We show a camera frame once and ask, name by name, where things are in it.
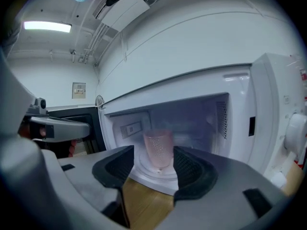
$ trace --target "vent grille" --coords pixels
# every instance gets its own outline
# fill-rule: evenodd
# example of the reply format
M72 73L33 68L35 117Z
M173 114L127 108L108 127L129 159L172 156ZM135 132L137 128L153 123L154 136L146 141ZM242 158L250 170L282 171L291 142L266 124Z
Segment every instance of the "vent grille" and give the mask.
M143 130L143 127L142 127L141 121L120 127L120 132L121 132L121 136L123 137L123 139L133 136L141 132L142 130Z
M226 102L216 102L218 131L226 139L227 138L227 105Z
M75 146L75 152L73 153L74 157L80 157L87 155L85 145L82 139L77 139L77 144Z
M119 116L125 116L125 115L136 114L136 113L140 113L140 112L119 113L119 114L110 115L110 117L119 117Z

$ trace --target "wooden table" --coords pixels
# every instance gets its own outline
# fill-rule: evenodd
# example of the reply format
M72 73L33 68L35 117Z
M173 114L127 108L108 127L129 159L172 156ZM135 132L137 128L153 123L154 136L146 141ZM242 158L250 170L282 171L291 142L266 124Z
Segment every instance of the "wooden table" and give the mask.
M304 179L304 172L301 168L298 167L296 163L293 162L291 169L289 170L287 174L287 184L282 188L282 191L287 196L291 196L295 194L303 179Z
M174 197L128 178L123 195L132 230L153 230L173 210Z

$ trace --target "ceiling light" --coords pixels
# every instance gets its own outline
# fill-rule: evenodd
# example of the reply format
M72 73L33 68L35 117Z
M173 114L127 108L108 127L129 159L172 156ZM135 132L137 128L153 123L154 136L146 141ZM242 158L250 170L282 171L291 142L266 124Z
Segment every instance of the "ceiling light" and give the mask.
M46 21L26 21L24 22L24 28L26 30L41 29L52 30L69 33L71 31L70 24L46 22Z

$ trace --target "pink glass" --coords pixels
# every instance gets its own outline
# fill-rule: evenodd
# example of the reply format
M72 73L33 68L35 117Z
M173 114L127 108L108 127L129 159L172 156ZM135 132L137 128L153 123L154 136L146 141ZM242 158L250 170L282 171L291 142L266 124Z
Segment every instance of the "pink glass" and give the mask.
M170 165L174 155L172 132L168 129L145 131L144 141L153 166L164 168Z

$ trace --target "white wall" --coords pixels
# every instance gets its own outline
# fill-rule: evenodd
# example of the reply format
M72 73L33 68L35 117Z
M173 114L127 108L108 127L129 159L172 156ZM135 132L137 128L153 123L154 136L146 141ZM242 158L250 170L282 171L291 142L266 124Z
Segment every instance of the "white wall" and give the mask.
M36 97L46 99L47 109L94 105L98 79L90 65L68 60L18 59L9 66L17 79ZM86 83L86 99L72 99L72 83Z
M176 75L252 63L266 52L303 54L271 0L162 0L124 29L102 58L97 94L110 101Z

